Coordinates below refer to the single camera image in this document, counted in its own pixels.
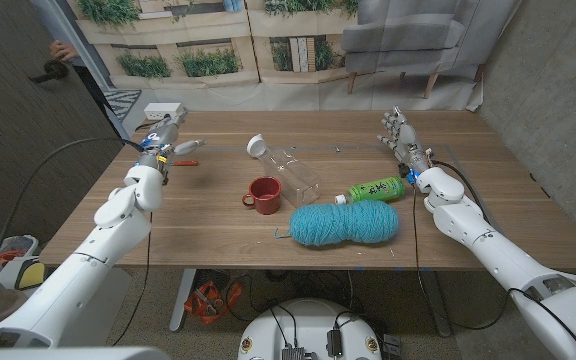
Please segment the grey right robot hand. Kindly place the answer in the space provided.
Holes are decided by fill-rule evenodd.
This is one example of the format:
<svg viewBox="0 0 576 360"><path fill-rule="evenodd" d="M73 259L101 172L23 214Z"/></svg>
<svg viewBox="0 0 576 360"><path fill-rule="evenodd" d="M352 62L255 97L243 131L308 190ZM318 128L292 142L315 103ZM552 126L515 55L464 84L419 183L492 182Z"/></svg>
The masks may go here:
<svg viewBox="0 0 576 360"><path fill-rule="evenodd" d="M394 106L391 113L384 114L381 124L388 136L378 135L377 139L393 151L400 163L417 173L423 173L430 168L415 129L398 106Z"/></svg>

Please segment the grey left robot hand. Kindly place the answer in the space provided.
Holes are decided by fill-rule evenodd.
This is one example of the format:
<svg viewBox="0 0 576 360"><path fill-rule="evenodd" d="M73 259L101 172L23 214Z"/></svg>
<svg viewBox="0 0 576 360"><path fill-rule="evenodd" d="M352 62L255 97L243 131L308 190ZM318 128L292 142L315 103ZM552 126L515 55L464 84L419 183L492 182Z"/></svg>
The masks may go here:
<svg viewBox="0 0 576 360"><path fill-rule="evenodd" d="M176 155L187 155L207 144L206 139L191 140L175 145L179 127L184 123L187 110L179 115L166 115L163 120L151 126L141 140L143 148L135 166L148 166L163 172L173 164Z"/></svg>

